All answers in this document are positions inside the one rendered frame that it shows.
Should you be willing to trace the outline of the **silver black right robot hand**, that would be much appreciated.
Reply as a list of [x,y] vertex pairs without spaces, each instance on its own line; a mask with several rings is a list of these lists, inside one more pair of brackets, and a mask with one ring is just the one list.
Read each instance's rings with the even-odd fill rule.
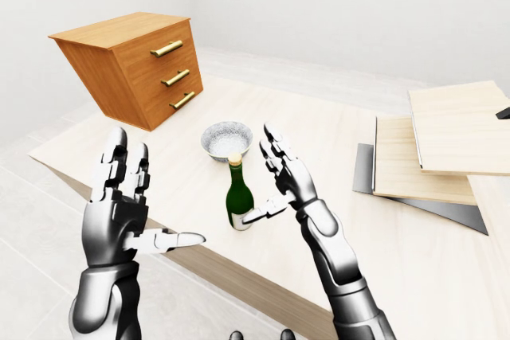
[[290,149],[282,134],[270,123],[264,124],[265,139],[259,147],[267,169],[274,174],[279,194],[252,210],[243,219],[245,224],[263,217],[273,217],[290,205],[296,211],[317,199],[317,192],[306,165]]

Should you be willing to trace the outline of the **wooden three-drawer cabinet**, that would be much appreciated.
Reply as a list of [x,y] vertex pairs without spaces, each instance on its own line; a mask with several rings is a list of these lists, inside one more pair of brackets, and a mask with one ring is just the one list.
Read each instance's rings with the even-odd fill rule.
[[136,12],[52,35],[108,117],[149,131],[139,97],[114,49],[189,18]]

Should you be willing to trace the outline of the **large wooden cabinet drawer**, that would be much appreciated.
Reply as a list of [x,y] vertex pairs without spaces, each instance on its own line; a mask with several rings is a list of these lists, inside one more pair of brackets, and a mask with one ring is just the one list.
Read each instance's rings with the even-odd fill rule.
[[190,23],[187,20],[158,29],[155,32],[142,37],[138,37],[133,41],[120,45],[115,48],[114,51],[119,63],[128,75],[127,66],[134,64],[137,61],[145,60],[151,50],[162,48],[170,41],[177,40],[181,40],[183,42],[182,47],[168,54],[172,54],[174,56],[177,53],[180,56],[185,56],[186,58],[193,57],[197,60],[196,52],[194,50],[194,42],[190,31]]

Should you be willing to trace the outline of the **patterned white bowl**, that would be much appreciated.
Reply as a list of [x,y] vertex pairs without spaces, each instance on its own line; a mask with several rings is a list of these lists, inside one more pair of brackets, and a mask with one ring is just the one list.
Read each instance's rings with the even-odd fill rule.
[[200,138],[202,149],[214,160],[227,162],[232,153],[244,156],[253,142],[253,132],[243,123],[224,121],[211,125]]

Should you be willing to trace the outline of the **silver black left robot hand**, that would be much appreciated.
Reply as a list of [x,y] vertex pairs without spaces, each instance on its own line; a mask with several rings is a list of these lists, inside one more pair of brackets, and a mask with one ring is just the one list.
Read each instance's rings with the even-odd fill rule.
[[128,137],[122,127],[108,136],[96,168],[92,193],[84,211],[82,244],[88,266],[127,263],[136,253],[165,253],[202,244],[198,233],[171,233],[146,229],[149,174],[148,148],[140,143],[128,152]]

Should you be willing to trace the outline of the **medium wooden cabinet drawer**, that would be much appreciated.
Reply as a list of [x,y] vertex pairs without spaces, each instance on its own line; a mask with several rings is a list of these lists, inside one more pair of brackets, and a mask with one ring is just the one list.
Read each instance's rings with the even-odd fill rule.
[[[186,70],[189,73],[170,87],[162,83],[162,81],[169,81],[179,76]],[[171,94],[181,88],[185,92],[188,91],[190,89],[188,84],[193,81],[197,71],[198,62],[195,58],[186,58],[177,53],[174,56],[168,54],[160,58],[149,54],[145,60],[127,66],[127,74],[134,87],[134,92],[139,97],[140,103],[146,108],[153,106],[157,100],[163,97],[163,94]]]

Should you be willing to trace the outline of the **small wooden cabinet drawer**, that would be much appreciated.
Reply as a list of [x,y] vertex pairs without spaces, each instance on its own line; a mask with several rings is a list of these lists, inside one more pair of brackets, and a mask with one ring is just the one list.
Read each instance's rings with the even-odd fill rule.
[[185,92],[195,92],[196,96],[202,89],[202,82],[194,79],[184,79],[170,87],[156,82],[142,87],[140,102],[148,123],[147,129],[154,130],[177,111],[169,103],[179,101]]

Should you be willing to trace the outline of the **green wine bottle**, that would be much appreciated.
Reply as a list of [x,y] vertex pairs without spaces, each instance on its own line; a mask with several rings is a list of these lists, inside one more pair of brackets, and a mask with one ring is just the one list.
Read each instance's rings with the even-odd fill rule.
[[231,185],[226,195],[228,218],[233,229],[245,231],[250,224],[244,224],[242,220],[254,208],[253,195],[243,178],[241,154],[231,153],[228,163],[231,174]]

